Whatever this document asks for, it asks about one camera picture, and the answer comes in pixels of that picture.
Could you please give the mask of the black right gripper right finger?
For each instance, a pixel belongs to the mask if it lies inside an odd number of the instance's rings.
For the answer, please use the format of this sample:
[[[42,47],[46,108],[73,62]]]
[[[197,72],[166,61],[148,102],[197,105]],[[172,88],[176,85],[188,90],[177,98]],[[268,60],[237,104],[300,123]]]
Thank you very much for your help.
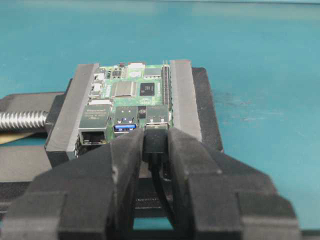
[[[175,227],[195,240],[298,240],[291,203],[270,177],[172,128]]]

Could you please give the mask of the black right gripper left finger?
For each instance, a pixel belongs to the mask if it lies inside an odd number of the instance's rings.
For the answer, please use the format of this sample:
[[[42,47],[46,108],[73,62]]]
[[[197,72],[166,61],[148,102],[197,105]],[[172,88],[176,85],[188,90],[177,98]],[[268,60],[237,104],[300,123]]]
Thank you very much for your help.
[[[1,238],[128,239],[143,139],[135,129],[37,176],[9,207]]]

